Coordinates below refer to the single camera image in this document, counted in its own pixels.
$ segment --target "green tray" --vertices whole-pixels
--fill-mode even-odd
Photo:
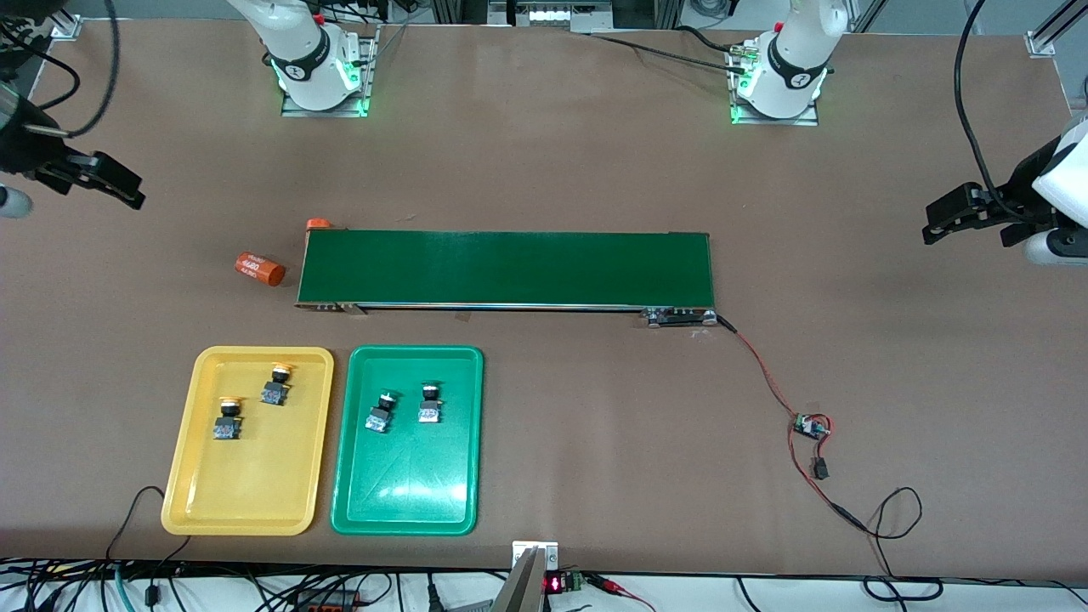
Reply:
[[[424,382],[440,423],[419,423]],[[383,391],[388,428],[363,427]],[[463,536],[477,519],[483,354],[473,346],[364,345],[351,353],[332,525],[350,536]]]

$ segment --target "red wire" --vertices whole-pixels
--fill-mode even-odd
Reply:
[[[646,601],[645,599],[642,599],[641,597],[639,597],[636,595],[631,593],[631,591],[629,591],[627,589],[623,589],[623,590],[619,591],[619,595],[620,595],[620,597],[626,597],[628,599],[633,599],[633,600],[642,603],[646,608],[650,608],[654,612],[657,612],[657,609],[654,608],[654,604],[650,603],[648,601]]]
[[[790,405],[790,402],[786,399],[786,395],[782,394],[782,390],[778,387],[778,382],[775,381],[775,376],[770,374],[770,369],[767,367],[767,364],[763,360],[763,357],[759,355],[759,352],[755,350],[755,346],[753,346],[752,343],[749,342],[746,338],[744,338],[743,333],[738,331],[734,332],[734,334],[737,335],[737,338],[741,339],[741,342],[744,343],[744,346],[747,346],[749,352],[752,353],[752,356],[755,357],[755,360],[759,364],[759,369],[763,370],[763,378],[764,380],[767,381],[767,387],[770,389],[771,394],[774,394],[775,399],[778,400],[778,403],[781,404],[782,407],[790,413],[790,416],[793,417],[793,419],[796,419],[798,417],[796,411],[793,409],[793,407]],[[830,438],[832,433],[834,433],[834,420],[832,420],[831,417],[823,414],[812,415],[812,418],[823,420],[823,425],[827,429],[827,433],[825,433],[824,437],[820,438],[820,440],[816,443],[816,456],[821,457],[824,443],[827,442],[828,438]],[[807,482],[808,486],[812,487],[814,491],[816,491],[816,494],[819,495],[825,503],[827,503],[828,505],[833,505],[831,503],[831,500],[828,499],[827,494],[824,493],[824,490],[819,488],[819,485],[817,485],[816,481],[813,480],[813,477],[808,475],[808,472],[801,465],[801,462],[798,461],[798,453],[793,449],[793,433],[794,431],[796,431],[793,428],[793,425],[794,421],[791,420],[790,426],[786,431],[786,442],[787,445],[790,448],[790,460],[793,461],[793,467],[798,469],[798,474],[800,474],[801,477],[805,479],[805,482]]]
[[[796,411],[794,411],[793,407],[790,406],[790,402],[786,400],[786,396],[782,394],[782,390],[778,388],[778,382],[775,381],[775,377],[774,375],[770,374],[770,369],[767,368],[767,364],[765,364],[763,357],[759,356],[759,352],[755,350],[755,346],[752,346],[752,343],[749,342],[746,338],[744,338],[743,333],[738,331],[735,332],[735,334],[737,338],[741,339],[741,342],[744,343],[744,346],[747,346],[749,351],[752,353],[752,356],[755,357],[755,360],[759,363],[759,369],[763,370],[763,378],[764,380],[767,381],[767,387],[770,388],[770,392],[775,395],[775,399],[778,400],[778,403],[781,404],[782,407],[787,409],[787,412],[790,413],[790,416],[796,418],[798,417]]]

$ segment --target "black cable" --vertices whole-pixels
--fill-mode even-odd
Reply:
[[[426,602],[428,612],[446,612],[446,607],[442,604],[442,598],[438,596],[438,587],[434,586],[434,574],[431,572],[426,573]]]
[[[172,552],[172,553],[168,554],[166,556],[164,556],[164,558],[163,558],[163,560],[162,560],[162,561],[160,561],[160,562],[159,562],[159,564],[154,566],[154,570],[151,570],[151,577],[150,577],[150,579],[149,579],[149,584],[148,584],[148,587],[147,587],[147,588],[148,588],[149,590],[150,590],[150,589],[156,589],[156,590],[158,590],[158,588],[159,588],[159,587],[157,587],[157,586],[154,585],[154,577],[156,577],[156,574],[158,574],[158,573],[159,573],[159,570],[160,570],[160,568],[162,567],[162,565],[163,565],[164,563],[166,563],[168,561],[170,561],[171,559],[173,559],[173,558],[174,558],[174,556],[175,556],[175,555],[176,555],[177,553],[180,553],[180,552],[182,552],[183,550],[185,550],[185,547],[189,546],[189,541],[190,541],[190,540],[193,540],[193,536],[185,536],[185,539],[184,539],[184,540],[182,540],[182,543],[181,543],[181,546],[178,546],[177,548],[175,548],[175,549],[174,549],[174,552]],[[148,605],[148,609],[150,609],[150,610],[154,610],[154,604],[152,603],[152,604]]]
[[[83,136],[98,125],[102,115],[106,114],[106,109],[110,107],[113,93],[118,88],[118,74],[121,72],[121,27],[118,25],[118,9],[113,5],[113,0],[102,0],[102,4],[106,5],[106,14],[110,17],[110,77],[106,83],[106,93],[102,94],[102,101],[98,105],[98,110],[83,127],[69,132],[69,138]]]
[[[986,191],[989,192],[990,197],[993,201],[1001,207],[1010,217],[1016,219],[1017,221],[1031,222],[1031,218],[1016,212],[1005,204],[1004,197],[1001,193],[993,186],[993,180],[990,178],[990,170],[986,167],[986,159],[982,158],[982,149],[978,145],[978,138],[975,137],[975,131],[970,127],[970,121],[967,120],[967,111],[963,107],[963,85],[961,84],[961,75],[963,72],[963,52],[967,48],[967,37],[970,36],[970,28],[975,25],[975,20],[978,17],[978,12],[986,4],[986,0],[978,0],[975,3],[975,8],[972,9],[970,14],[967,15],[967,23],[963,27],[963,34],[960,36],[960,45],[956,47],[955,51],[955,62],[952,68],[952,94],[955,97],[955,110],[956,114],[960,115],[960,123],[963,125],[963,133],[967,136],[967,142],[970,144],[970,151],[975,156],[975,163],[978,164],[978,171],[982,174],[982,182],[986,184]]]
[[[1058,585],[1058,586],[1062,587],[1063,589],[1072,592],[1073,597],[1075,597],[1075,598],[1077,598],[1077,599],[1080,600],[1080,603],[1084,603],[1085,605],[1088,605],[1088,601],[1085,601],[1085,598],[1080,597],[1080,595],[1077,591],[1073,590],[1073,588],[1070,587],[1070,586],[1067,586],[1065,583],[1059,583],[1058,580],[1047,580],[1047,582],[1049,582],[1052,585]]]
[[[11,40],[13,44],[22,47],[23,49],[26,49],[32,54],[37,56],[38,58],[41,58],[44,61],[47,61],[53,64],[54,66],[63,70],[64,72],[69,73],[69,75],[72,77],[72,87],[70,87],[67,91],[53,98],[52,100],[49,100],[48,102],[38,105],[39,109],[49,110],[55,107],[57,105],[66,101],[72,96],[75,96],[75,93],[79,90],[79,85],[82,82],[79,81],[79,73],[77,73],[75,69],[58,60],[57,58],[50,56],[49,53],[44,53],[35,49],[33,45],[16,39],[15,35],[12,34],[10,29],[8,29],[8,26],[3,22],[0,22],[0,34],[3,34],[4,38]]]
[[[718,45],[717,42],[714,42],[709,38],[707,38],[706,36],[704,36],[702,32],[695,29],[694,27],[692,27],[690,25],[678,25],[677,27],[673,27],[672,29],[675,29],[677,32],[689,32],[689,33],[695,35],[695,38],[698,38],[698,41],[702,42],[703,45],[706,45],[707,47],[714,49],[715,51],[721,51],[722,53],[728,53],[730,47],[735,47],[737,46],[737,44],[732,44],[732,45]]]
[[[166,494],[162,492],[162,489],[156,487],[154,485],[148,485],[147,487],[144,487],[139,491],[136,491],[136,497],[133,498],[133,503],[128,504],[128,512],[125,513],[125,519],[121,523],[121,527],[118,528],[118,533],[113,534],[113,539],[110,540],[110,544],[106,547],[107,561],[113,561],[113,546],[118,543],[118,540],[121,539],[121,535],[124,534],[125,529],[128,527],[128,522],[132,521],[133,511],[136,510],[136,504],[139,503],[140,497],[143,497],[144,493],[148,491],[154,491],[159,493],[159,495],[161,495],[162,499],[166,499]]]
[[[744,578],[737,576],[737,584],[741,587],[741,595],[744,596],[744,601],[747,602],[749,608],[752,609],[752,612],[763,612],[763,610],[759,610],[759,607],[756,605],[754,601],[752,601],[752,596],[747,593],[747,588],[744,587]]]
[[[882,584],[885,587],[888,588],[888,590],[891,592],[891,595],[888,596],[888,595],[880,595],[878,592],[875,592],[873,590],[873,588],[869,586],[869,583],[871,583],[871,582],[878,582],[878,583]],[[907,609],[906,609],[906,603],[907,602],[932,601],[932,600],[939,598],[940,596],[944,595],[944,583],[940,578],[934,578],[931,580],[930,579],[917,579],[917,580],[913,580],[912,579],[912,580],[901,580],[901,582],[911,583],[911,584],[936,585],[937,586],[937,590],[934,591],[934,592],[931,592],[931,593],[929,593],[929,595],[903,595],[903,593],[899,592],[899,589],[895,588],[895,585],[893,585],[891,583],[891,580],[889,580],[885,576],[865,576],[864,578],[862,578],[862,588],[865,589],[865,595],[871,597],[873,599],[875,599],[877,601],[882,601],[885,603],[898,603],[899,604],[899,609],[900,609],[901,612],[907,612]]]
[[[660,49],[654,49],[652,47],[646,47],[646,46],[643,46],[643,45],[639,45],[638,42],[630,42],[628,40],[620,40],[619,38],[610,38],[608,36],[595,36],[595,35],[591,35],[590,38],[593,38],[593,39],[596,39],[596,40],[607,40],[609,42],[615,42],[617,45],[622,45],[625,47],[630,47],[632,49],[638,49],[640,51],[645,51],[647,53],[654,53],[655,56],[660,56],[663,58],[668,58],[670,60],[677,60],[679,62],[688,62],[690,64],[701,65],[701,66],[705,66],[705,68],[713,68],[715,70],[724,70],[726,72],[732,72],[732,73],[735,73],[735,74],[743,74],[744,73],[744,69],[742,69],[740,66],[731,66],[731,65],[726,65],[726,64],[716,64],[714,62],[707,62],[707,61],[704,61],[704,60],[696,60],[695,58],[689,58],[689,57],[685,57],[685,56],[678,56],[677,53],[670,53],[668,51],[662,51]]]
[[[400,612],[405,612],[405,598],[400,592],[400,574],[397,574],[397,605],[400,607]]]
[[[790,405],[786,401],[786,399],[780,395],[780,391],[778,390],[777,384],[774,382],[772,377],[770,376],[770,374],[768,372],[766,366],[764,365],[763,358],[759,356],[759,354],[756,352],[756,350],[753,347],[753,345],[749,343],[747,339],[745,339],[744,335],[741,334],[737,330],[735,326],[733,326],[732,323],[730,323],[721,315],[716,315],[715,319],[717,320],[718,325],[720,325],[721,327],[726,328],[728,331],[730,331],[734,335],[739,336],[739,339],[744,343],[744,345],[747,346],[747,348],[752,353],[752,355],[756,358],[757,362],[759,362],[761,368],[763,368],[763,371],[764,371],[764,378],[767,379],[767,385],[768,385],[768,388],[770,388],[770,391],[775,395],[775,399],[778,400],[778,402],[781,403],[782,406],[786,407],[790,412],[791,415],[799,416],[799,415],[796,415],[796,413],[793,412],[793,409],[790,407]],[[791,455],[793,453],[792,438],[791,438],[790,453],[791,453]],[[879,562],[881,564],[881,570],[885,571],[885,573],[887,574],[887,577],[883,577],[883,576],[865,576],[864,578],[862,578],[862,586],[865,588],[865,592],[869,597],[871,597],[871,598],[874,598],[874,599],[876,599],[878,601],[899,603],[901,610],[903,612],[906,612],[906,602],[907,601],[932,601],[932,600],[937,599],[938,597],[941,597],[941,595],[944,593],[944,584],[940,580],[940,578],[912,578],[910,580],[902,580],[902,582],[910,582],[910,583],[927,584],[927,585],[936,585],[937,586],[937,590],[934,593],[925,595],[925,596],[904,596],[904,595],[900,593],[899,590],[895,589],[894,585],[892,585],[888,580],[888,578],[898,578],[898,577],[892,572],[891,565],[888,563],[888,556],[885,554],[885,550],[883,550],[883,546],[881,544],[881,540],[900,540],[900,539],[903,539],[906,536],[908,536],[911,534],[911,531],[913,531],[914,528],[922,521],[923,511],[924,511],[924,507],[923,507],[923,504],[922,504],[922,497],[918,494],[918,492],[916,490],[914,490],[913,487],[898,487],[894,491],[892,491],[891,493],[889,493],[888,497],[886,497],[880,502],[880,505],[877,506],[877,524],[876,524],[876,528],[869,529],[865,525],[865,523],[863,523],[861,519],[858,519],[856,516],[854,516],[854,514],[851,513],[849,510],[846,510],[844,506],[842,506],[842,505],[840,505],[840,504],[831,501],[831,499],[824,492],[824,490],[820,488],[820,486],[818,484],[816,484],[815,480],[813,480],[807,475],[805,475],[805,473],[802,470],[800,464],[798,464],[798,461],[796,461],[795,456],[792,456],[791,458],[793,460],[794,465],[796,465],[798,470],[800,470],[801,474],[802,474],[802,476],[805,477],[805,479],[807,480],[808,485],[831,507],[831,510],[833,510],[834,513],[839,515],[840,518],[842,518],[843,521],[845,521],[846,523],[849,523],[852,527],[854,527],[858,531],[862,531],[866,536],[868,536],[868,537],[873,538],[874,540],[876,540],[877,552],[879,554]],[[912,521],[911,524],[907,525],[906,528],[903,529],[902,531],[900,531],[899,534],[883,534],[883,533],[881,533],[880,528],[883,526],[885,510],[888,507],[888,503],[891,502],[892,500],[894,500],[895,498],[898,498],[900,494],[903,494],[903,493],[910,493],[910,494],[914,495],[914,500],[918,504],[918,514],[917,514],[917,516],[915,516],[914,521]],[[891,591],[892,595],[891,596],[882,596],[882,595],[877,595],[876,592],[874,592],[873,589],[869,586],[869,583],[874,582],[874,580],[882,583],[886,587],[888,587],[888,590]]]
[[[174,602],[177,603],[177,609],[182,612],[189,612],[185,609],[185,604],[182,603],[182,596],[177,593],[177,587],[174,586],[174,577],[166,576],[166,582],[170,583],[170,590],[174,593]]]
[[[102,612],[110,612],[109,605],[106,604],[106,572],[98,577],[98,595],[102,598]]]
[[[385,590],[382,591],[382,595],[379,595],[378,597],[375,597],[374,599],[372,599],[370,601],[362,601],[362,599],[360,598],[359,601],[361,602],[360,603],[361,607],[373,605],[373,604],[378,603],[385,596],[390,595],[391,590],[393,590],[393,578],[391,578],[388,574],[367,574],[366,576],[363,576],[362,579],[366,580],[367,578],[369,578],[371,576],[385,576],[385,579],[387,580],[385,583]],[[359,583],[359,588],[362,588],[362,582]]]

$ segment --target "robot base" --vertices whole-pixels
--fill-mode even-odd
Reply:
[[[808,107],[801,114],[786,119],[768,117],[757,111],[751,102],[738,94],[739,90],[747,89],[754,85],[754,79],[761,77],[757,69],[761,54],[766,54],[767,52],[766,41],[761,42],[759,38],[753,38],[745,40],[743,46],[733,47],[733,50],[734,52],[725,53],[726,64],[740,66],[745,70],[744,74],[733,74],[731,72],[728,74],[729,119],[734,125],[819,125],[819,118],[816,112],[816,98],[819,97],[819,85],[826,75],[821,75],[818,79],[819,82],[815,85],[815,91],[811,94],[812,101],[808,102]]]
[[[373,38],[369,38],[349,33],[346,38],[346,58],[339,64],[342,68],[337,70],[341,70],[341,76],[346,82],[358,83],[358,89],[350,93],[344,98],[343,102],[335,107],[327,110],[314,111],[305,109],[292,100],[281,78],[280,90],[283,91],[283,102],[280,107],[281,117],[337,117],[355,119],[370,114],[370,96],[374,86],[374,64],[378,54],[378,35],[375,34]],[[353,62],[358,63],[359,66],[356,68],[353,65]]]

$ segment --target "cable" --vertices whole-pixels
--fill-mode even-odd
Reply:
[[[876,528],[874,529],[869,529],[865,525],[865,523],[863,523],[861,519],[854,516],[854,514],[851,513],[849,510],[846,510],[844,506],[831,501],[831,499],[827,495],[827,493],[824,492],[824,489],[819,486],[819,484],[817,484],[816,480],[813,479],[813,477],[808,474],[808,472],[801,465],[801,462],[798,461],[796,450],[793,445],[793,436],[798,431],[795,428],[798,418],[800,416],[805,416],[805,415],[799,415],[798,412],[793,409],[793,406],[790,405],[789,400],[786,399],[786,395],[782,393],[782,390],[778,387],[778,382],[775,380],[774,375],[770,372],[770,368],[767,367],[766,362],[764,362],[763,357],[759,355],[759,352],[756,351],[755,346],[749,341],[749,339],[745,338],[744,334],[741,333],[737,329],[737,327],[730,323],[725,317],[718,315],[716,317],[716,320],[718,325],[726,328],[726,330],[730,331],[733,335],[735,335],[749,350],[752,356],[755,357],[756,363],[759,364],[759,369],[763,371],[764,380],[767,382],[767,388],[770,389],[770,392],[775,396],[775,400],[777,400],[778,403],[783,408],[786,408],[786,412],[789,413],[790,424],[789,428],[787,429],[786,441],[787,441],[787,448],[790,451],[790,461],[793,462],[793,467],[796,468],[798,474],[800,474],[801,477],[804,478],[805,482],[813,489],[813,491],[815,491],[816,494],[819,495],[821,500],[824,500],[824,503],[826,503],[832,511],[834,511],[834,513],[838,514],[840,518],[842,518],[843,521],[849,523],[852,527],[854,527],[858,531],[862,531],[863,534],[873,538],[876,541],[876,548],[877,548],[877,553],[879,554],[879,562],[881,564],[881,570],[887,574],[888,577],[892,578],[897,577],[895,574],[892,572],[891,566],[888,563],[888,556],[885,554],[881,541],[900,540],[908,536],[911,531],[914,530],[914,528],[922,521],[923,516],[924,509],[922,504],[922,497],[913,487],[895,488],[895,490],[893,490],[890,494],[888,494],[888,497],[886,497],[877,506],[877,523],[876,523]],[[815,414],[807,416],[808,418],[821,421],[826,428],[826,432],[823,436],[820,436],[819,440],[816,443],[816,449],[814,451],[816,458],[823,462],[824,461],[823,446],[824,443],[834,432],[834,421],[831,419],[831,417],[827,415]],[[885,510],[887,509],[888,503],[904,493],[910,493],[911,495],[914,497],[915,502],[918,504],[918,514],[914,517],[914,521],[912,521],[911,524],[907,525],[907,527],[902,531],[900,531],[899,534],[881,533],[880,528],[883,525]],[[888,589],[892,592],[892,596],[888,597],[875,593],[869,587],[869,583],[873,580],[880,582],[885,586],[887,586]],[[863,578],[862,584],[865,588],[866,593],[868,593],[870,597],[879,601],[899,603],[904,612],[906,611],[905,602],[907,601],[932,601],[938,597],[940,597],[941,595],[943,595],[944,592],[944,584],[939,578],[932,578],[932,579],[922,578],[922,579],[912,579],[910,582],[936,585],[937,591],[927,596],[903,596],[895,589],[895,587],[887,578],[881,576],[866,576],[865,578]]]
[[[125,592],[125,583],[121,579],[121,564],[118,563],[113,568],[113,585],[118,587],[118,595],[121,596],[121,603],[125,607],[127,612],[136,612],[133,608],[133,602],[128,600],[128,593]]]
[[[110,540],[110,544],[106,547],[107,561],[113,561],[113,546],[118,543],[118,540],[121,539],[121,534],[124,534],[125,529],[128,527],[128,522],[132,521],[133,511],[136,510],[136,504],[139,503],[140,497],[148,491],[154,491],[156,493],[159,493],[162,499],[166,499],[166,494],[162,492],[162,489],[156,487],[154,485],[148,485],[139,491],[136,491],[136,497],[133,498],[133,503],[128,504],[128,512],[125,513],[125,519],[121,523],[121,527],[118,528],[118,533],[113,534],[113,539]]]
[[[182,602],[182,596],[177,595],[177,587],[174,586],[174,577],[168,576],[166,582],[170,583],[170,590],[174,593],[174,602],[177,603],[177,609],[182,612],[189,612],[185,609],[185,603]]]
[[[380,58],[382,56],[382,53],[385,52],[385,49],[387,49],[390,47],[390,45],[393,45],[393,42],[398,37],[400,37],[401,35],[404,35],[405,29],[408,28],[408,22],[410,22],[411,20],[416,19],[417,16],[419,16],[419,15],[411,14],[411,13],[408,13],[408,15],[405,16],[405,21],[400,22],[400,27],[398,27],[397,30],[395,33],[393,33],[393,36],[390,37],[388,42],[386,42],[385,45],[382,45],[382,47],[380,49],[378,49],[378,52],[374,53],[374,60],[373,60],[374,62],[378,61],[378,58]]]
[[[982,158],[982,149],[978,145],[978,138],[975,137],[975,131],[970,127],[970,121],[967,120],[967,111],[963,107],[963,85],[961,84],[961,75],[963,72],[963,52],[967,48],[967,37],[970,36],[970,28],[975,25],[975,20],[978,17],[978,12],[986,4],[986,0],[978,0],[975,3],[975,8],[972,9],[970,14],[967,15],[967,23],[963,27],[963,34],[960,36],[960,45],[956,47],[955,51],[955,62],[952,68],[952,94],[955,97],[955,110],[956,114],[960,115],[960,123],[963,125],[963,133],[967,136],[967,142],[970,144],[970,151],[975,156],[975,163],[978,166],[978,171],[982,174],[982,182],[986,184],[986,191],[993,198],[993,201],[1005,211],[1006,215],[1016,219],[1017,221],[1031,222],[1031,218],[1019,212],[1016,212],[1005,204],[1004,198],[1001,193],[993,186],[993,180],[990,178],[990,170],[986,167],[986,159]]]
[[[585,578],[585,584],[598,588],[607,592],[608,595],[615,595],[616,597],[622,597],[626,599],[633,599],[634,601],[638,601],[639,603],[645,605],[646,608],[650,608],[652,612],[657,612],[657,609],[654,608],[653,603],[650,603],[645,599],[642,599],[641,597],[627,590],[616,580],[605,578],[601,574],[594,574],[592,572],[582,572],[582,577]]]
[[[363,576],[362,580],[359,582],[359,587],[358,588],[362,588],[362,583],[367,578],[369,578],[370,576],[378,576],[378,575],[385,576],[385,579],[387,580],[386,584],[385,584],[385,590],[382,591],[382,595],[375,597],[374,599],[372,599],[370,601],[362,601],[360,599],[360,601],[362,602],[362,605],[373,605],[373,604],[378,603],[379,601],[381,601],[385,596],[390,595],[390,591],[393,590],[393,578],[391,578],[388,574],[367,574],[366,576]]]
[[[106,13],[110,17],[110,77],[106,83],[106,93],[102,94],[102,101],[98,105],[98,110],[83,127],[69,132],[69,138],[83,136],[98,125],[98,122],[106,114],[106,109],[110,108],[113,93],[118,88],[118,74],[121,72],[121,27],[118,25],[118,9],[113,5],[113,0],[102,0],[102,4],[106,5]]]
[[[173,559],[177,553],[180,553],[183,550],[185,550],[185,547],[189,546],[189,541],[190,540],[193,540],[193,536],[185,536],[185,539],[182,540],[181,546],[178,546],[177,548],[175,548],[174,552],[172,552],[172,553],[168,554],[165,558],[163,558],[163,560],[160,561],[159,564],[154,566],[154,570],[151,570],[151,578],[149,580],[147,590],[148,591],[154,590],[156,598],[158,598],[158,592],[159,592],[159,587],[157,587],[156,584],[154,584],[156,574],[159,573],[159,570],[162,567],[163,563],[166,563],[168,561],[170,561],[171,559]],[[148,605],[148,609],[154,610],[154,603],[150,603]]]
[[[675,29],[677,32],[689,32],[689,33],[695,35],[695,38],[698,38],[698,41],[702,42],[703,45],[706,45],[707,47],[714,49],[715,51],[721,51],[722,53],[728,53],[730,47],[737,47],[738,46],[735,42],[731,44],[731,45],[718,45],[717,42],[714,42],[709,38],[707,38],[706,36],[704,36],[702,32],[695,29],[694,27],[692,27],[690,25],[678,25],[677,27],[673,27],[672,29]]]
[[[759,610],[759,607],[756,605],[754,601],[752,601],[752,596],[747,593],[747,588],[744,587],[744,578],[737,576],[737,585],[741,587],[741,595],[744,596],[744,601],[747,602],[749,608],[752,609],[752,612],[763,612],[763,610]]]
[[[1088,601],[1085,601],[1085,598],[1080,597],[1080,595],[1077,591],[1073,590],[1073,588],[1070,587],[1070,586],[1067,586],[1065,583],[1059,583],[1058,580],[1047,580],[1047,582],[1049,582],[1052,585],[1058,585],[1058,586],[1062,587],[1063,589],[1072,592],[1073,597],[1075,597],[1075,598],[1077,598],[1077,599],[1080,600],[1080,603],[1084,603],[1085,605],[1088,605]]]
[[[446,607],[442,604],[442,598],[438,597],[438,587],[434,586],[434,574],[431,572],[426,573],[426,600],[428,612],[446,612]]]
[[[668,51],[662,51],[660,49],[654,49],[652,47],[645,47],[643,45],[639,45],[638,42],[630,42],[628,40],[620,40],[619,38],[611,38],[611,37],[608,37],[608,36],[595,36],[595,35],[590,35],[590,38],[593,38],[595,40],[607,40],[608,42],[615,42],[617,45],[622,45],[625,47],[630,47],[632,49],[638,49],[640,51],[645,51],[647,53],[654,53],[655,56],[660,56],[663,58],[668,58],[670,60],[676,60],[676,61],[679,61],[679,62],[687,62],[687,63],[690,63],[690,64],[695,64],[695,65],[701,65],[701,66],[706,66],[706,68],[713,68],[715,70],[724,70],[726,72],[732,72],[732,73],[735,73],[735,74],[743,74],[744,73],[744,69],[742,69],[740,66],[731,66],[731,65],[726,65],[726,64],[716,64],[714,62],[707,62],[707,61],[704,61],[704,60],[696,60],[695,58],[689,58],[689,57],[685,57],[685,56],[678,56],[676,53],[670,53]]]
[[[404,593],[400,592],[400,574],[397,574],[397,605],[400,608],[400,612],[405,612],[405,598]]]
[[[869,584],[874,580],[887,587],[888,590],[891,592],[891,595],[887,596],[875,592],[873,588],[869,586]],[[911,602],[932,601],[939,598],[940,596],[944,595],[944,583],[939,578],[934,578],[932,580],[922,579],[922,580],[902,580],[902,582],[912,584],[916,583],[916,584],[937,585],[937,590],[929,595],[903,595],[899,592],[899,589],[895,588],[895,585],[891,584],[891,580],[889,580],[885,576],[865,576],[864,578],[862,578],[862,588],[865,589],[865,595],[871,597],[877,601],[882,601],[885,603],[898,603],[901,612],[907,612],[906,603],[908,601]]]
[[[646,601],[645,599],[642,599],[641,597],[639,597],[636,595],[632,595],[632,593],[628,592],[627,590],[625,590],[620,595],[620,597],[626,597],[628,599],[633,599],[633,600],[638,601],[639,603],[645,605],[646,608],[650,608],[653,612],[657,612],[657,609],[654,608],[654,605],[652,603],[650,603],[648,601]]]
[[[77,73],[75,71],[75,69],[73,69],[72,66],[67,65],[66,63],[58,60],[57,58],[50,56],[49,53],[44,53],[44,52],[35,49],[33,45],[25,44],[25,42],[16,39],[15,35],[13,35],[11,33],[11,30],[8,29],[7,24],[4,24],[3,22],[0,22],[0,34],[3,34],[4,38],[7,38],[8,40],[11,40],[12,44],[20,46],[23,49],[26,49],[32,54],[37,56],[38,58],[41,58],[42,60],[45,60],[45,61],[53,64],[54,66],[63,70],[64,72],[69,73],[69,75],[72,77],[72,87],[70,87],[67,91],[65,91],[61,96],[58,96],[58,97],[53,98],[52,100],[49,100],[46,103],[38,105],[39,109],[41,109],[41,110],[49,110],[49,109],[55,107],[57,105],[66,101],[72,96],[75,96],[75,93],[79,90],[79,85],[81,85],[79,73]]]

